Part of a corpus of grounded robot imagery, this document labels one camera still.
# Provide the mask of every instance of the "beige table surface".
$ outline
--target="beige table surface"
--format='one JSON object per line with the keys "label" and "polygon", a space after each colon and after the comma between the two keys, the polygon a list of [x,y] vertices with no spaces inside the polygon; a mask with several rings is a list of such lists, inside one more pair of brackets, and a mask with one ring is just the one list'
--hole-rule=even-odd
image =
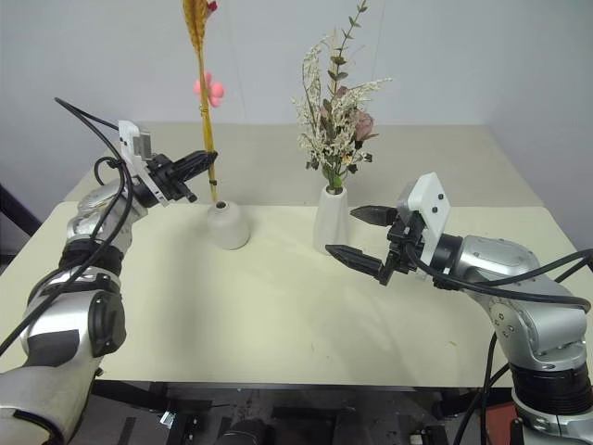
{"label": "beige table surface", "polygon": [[[75,208],[57,206],[0,276],[0,337],[20,319],[37,279],[56,266]],[[104,378],[481,385],[492,328],[464,294],[397,273],[383,287],[317,253],[311,207],[246,207],[252,237],[237,251],[211,244],[205,212],[203,205],[173,204],[134,226],[121,275],[128,338],[104,359]],[[512,239],[542,262],[574,250],[539,207],[454,208],[447,232]],[[350,244],[383,257],[385,233],[353,220]],[[581,272],[566,285],[589,298],[593,279]],[[587,340],[593,344],[590,329]],[[23,360],[13,345],[0,370]],[[495,367],[503,363],[497,350]]]}

